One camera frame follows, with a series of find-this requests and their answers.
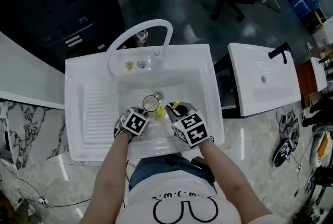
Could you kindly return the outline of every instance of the denim shorts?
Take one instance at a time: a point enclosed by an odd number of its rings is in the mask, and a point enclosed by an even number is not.
[[[214,183],[209,180],[207,173],[202,171],[197,166],[191,164],[191,162],[182,157],[180,153],[141,159],[131,176],[129,190],[131,191],[139,182],[149,178],[152,175],[174,172],[177,170],[183,170],[187,173],[204,179],[216,191]]]

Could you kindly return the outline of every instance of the white t-shirt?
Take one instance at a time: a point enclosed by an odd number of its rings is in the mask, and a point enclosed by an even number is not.
[[[129,192],[129,205],[116,224],[241,224],[236,207],[216,196],[203,179],[182,170],[160,173],[139,182]],[[251,224],[280,224],[268,215]]]

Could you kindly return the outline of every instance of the drain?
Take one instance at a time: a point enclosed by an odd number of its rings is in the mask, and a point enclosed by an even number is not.
[[[164,95],[161,92],[155,92],[152,95],[156,97],[160,103],[163,101]]]
[[[266,77],[264,75],[262,75],[260,79],[263,84],[266,84]]]

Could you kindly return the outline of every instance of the blue container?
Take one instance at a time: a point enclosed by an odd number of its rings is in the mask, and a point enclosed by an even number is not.
[[[320,3],[318,0],[291,0],[297,16],[303,19],[309,13],[319,9]]]

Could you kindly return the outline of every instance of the white cabinet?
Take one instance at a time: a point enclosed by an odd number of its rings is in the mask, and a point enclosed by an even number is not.
[[[324,22],[324,26],[313,34],[318,47],[333,43],[333,17]]]
[[[65,108],[65,75],[0,32],[0,98]]]

